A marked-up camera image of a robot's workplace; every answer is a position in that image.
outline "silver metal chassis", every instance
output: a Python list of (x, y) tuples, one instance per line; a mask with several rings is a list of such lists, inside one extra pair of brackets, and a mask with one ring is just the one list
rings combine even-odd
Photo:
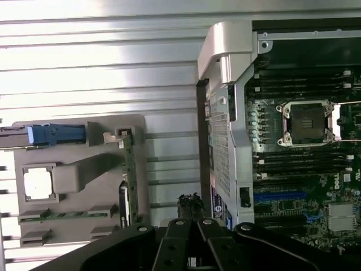
[[(215, 181), (215, 189), (232, 215), (234, 225), (254, 222), (253, 207), (243, 208), (239, 188), (248, 187), (253, 202), (252, 144), (246, 129), (244, 86), (254, 75), (253, 62), (259, 54), (270, 52), (275, 40), (308, 40), (361, 37), (361, 31), (328, 31), (299, 33), (257, 33), (251, 21), (221, 22), (212, 26), (198, 58), (199, 80), (209, 79), (207, 99), (217, 103), (217, 111), (228, 119), (228, 156), (231, 195)], [(234, 85), (236, 120), (229, 122), (227, 87)]]

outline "pcie slot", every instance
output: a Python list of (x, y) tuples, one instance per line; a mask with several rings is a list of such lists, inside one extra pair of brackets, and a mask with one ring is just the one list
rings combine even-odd
[(270, 229), (273, 230), (276, 233), (284, 234), (284, 235), (306, 235), (307, 228), (302, 226), (295, 226), (295, 227), (282, 227), (277, 229)]
[(303, 227), (306, 224), (306, 217), (303, 215), (256, 217), (255, 223), (266, 229), (286, 235), (304, 235), (307, 232), (307, 229)]
[(305, 199), (306, 197), (307, 197), (307, 193), (302, 191), (259, 193), (253, 195), (253, 199), (256, 202), (267, 202), (271, 200), (287, 200), (287, 199)]
[(272, 211), (272, 205), (270, 204), (261, 204), (254, 206), (255, 213), (267, 213)]

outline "black mount arm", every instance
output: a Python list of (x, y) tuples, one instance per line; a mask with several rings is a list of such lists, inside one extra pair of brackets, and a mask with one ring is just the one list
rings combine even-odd
[(168, 227), (136, 224), (45, 263), (33, 271), (171, 270), (220, 271), (360, 270), (299, 241), (251, 223), (230, 231), (216, 220), (176, 218)]

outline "label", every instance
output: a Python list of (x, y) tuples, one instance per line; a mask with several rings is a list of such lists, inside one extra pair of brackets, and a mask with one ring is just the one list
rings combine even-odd
[(217, 194), (214, 187), (211, 187), (210, 189), (212, 199), (212, 218), (224, 221), (222, 198)]
[(210, 170), (210, 185), (211, 185), (211, 188), (215, 189), (215, 174), (212, 170)]

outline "blue connector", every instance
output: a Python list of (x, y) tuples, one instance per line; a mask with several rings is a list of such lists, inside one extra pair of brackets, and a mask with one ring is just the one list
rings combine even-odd
[(27, 126), (29, 143), (33, 146), (55, 146), (59, 143), (85, 143), (84, 125), (45, 124)]
[(253, 198), (256, 202), (267, 202), (271, 200), (287, 200), (287, 199), (305, 199), (307, 197), (306, 192), (279, 192), (279, 193), (260, 193), (254, 194)]

